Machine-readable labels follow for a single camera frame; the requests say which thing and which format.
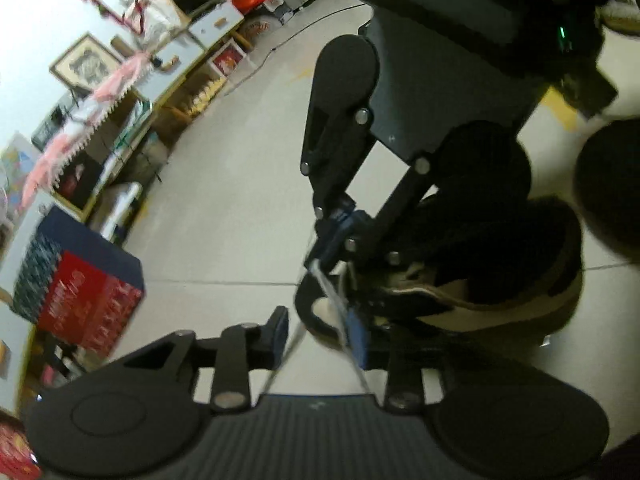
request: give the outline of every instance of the white string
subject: white string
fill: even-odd
[[[322,272],[320,268],[320,261],[313,260],[311,262],[311,266],[309,271],[318,280],[318,284],[320,288],[324,292],[324,295],[329,300],[329,304],[334,308],[335,313],[337,314],[338,326],[334,327],[338,331],[338,339],[340,341],[340,346],[342,347],[342,352],[348,357],[351,366],[353,367],[358,380],[360,381],[360,386],[362,390],[370,394],[371,390],[369,388],[369,383],[367,383],[366,378],[364,377],[364,372],[358,365],[356,358],[353,356],[351,349],[349,348],[349,340],[347,337],[347,307],[344,304],[344,301],[340,297],[340,294],[335,290],[333,283],[329,280],[329,278]]]
[[[280,366],[278,366],[278,368],[276,368],[269,374],[269,377],[267,378],[267,382],[264,383],[264,387],[262,388],[261,395],[268,394],[271,391],[271,387],[273,386],[273,383],[278,377],[280,370],[282,370],[287,364],[287,362],[289,362],[289,359],[293,355],[293,352],[295,352],[300,347],[300,343],[302,343],[302,340],[305,338],[305,335],[306,335],[305,324],[300,322],[300,324],[298,325],[298,328],[296,329],[296,332],[293,335],[293,339],[291,340],[291,344],[289,345],[289,348],[287,348],[287,351],[284,353],[284,356],[282,357],[282,362],[280,363]]]

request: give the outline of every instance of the yellow tape on floor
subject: yellow tape on floor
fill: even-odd
[[[293,79],[287,81],[287,84],[290,85],[291,83],[295,83],[296,81],[300,81],[301,79],[312,78],[313,76],[314,76],[314,68],[313,67],[305,68]]]
[[[555,88],[549,89],[540,104],[549,108],[568,132],[577,128],[578,111],[564,102],[564,98]]]

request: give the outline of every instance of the floor seam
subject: floor seam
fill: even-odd
[[[620,264],[609,264],[609,265],[602,265],[602,266],[597,266],[597,267],[586,267],[583,270],[604,270],[604,269],[615,269],[617,267],[629,267],[629,266],[634,266],[637,265],[638,262],[624,262],[624,263],[620,263]]]

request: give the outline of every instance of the metal bolt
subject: metal bolt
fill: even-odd
[[[426,175],[431,171],[431,163],[422,156],[415,161],[415,171],[417,174]]]
[[[361,108],[356,112],[355,119],[358,124],[364,126],[369,122],[370,113],[366,108]]]
[[[350,253],[354,253],[358,249],[358,245],[356,243],[356,240],[354,240],[353,238],[349,238],[344,243],[344,248],[347,249]]]
[[[391,251],[387,256],[386,260],[390,265],[397,267],[400,265],[400,253],[398,251]]]
[[[213,403],[223,410],[234,410],[246,402],[246,397],[240,392],[223,392],[213,398]]]
[[[411,392],[403,392],[389,397],[389,404],[396,410],[402,410],[403,412],[414,411],[422,405],[422,399]]]

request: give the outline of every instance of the tiled floor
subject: tiled floor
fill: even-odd
[[[307,23],[354,4],[318,0],[252,54],[254,63]],[[231,324],[266,320],[278,304],[292,307],[314,221],[311,189],[298,170],[314,63],[331,38],[356,33],[369,15],[368,7],[347,10],[306,30],[184,134],[127,245],[143,262],[148,297],[116,355],[180,328],[215,336]],[[602,67],[621,89],[612,113],[640,111],[640,84],[632,77],[639,65],[640,44],[609,34]],[[250,72],[243,67],[234,80]],[[579,121],[567,130],[552,107],[539,107],[520,136],[534,167],[534,194],[572,200],[572,167],[593,129]],[[393,155],[376,149],[352,195],[375,212],[403,171]],[[614,445],[640,431],[640,272],[585,234],[578,311],[532,359],[601,402]],[[265,376],[254,372],[255,392]],[[382,377],[370,379],[380,389]],[[308,336],[274,390],[337,394],[360,387],[340,354]],[[204,381],[196,396],[207,398]]]

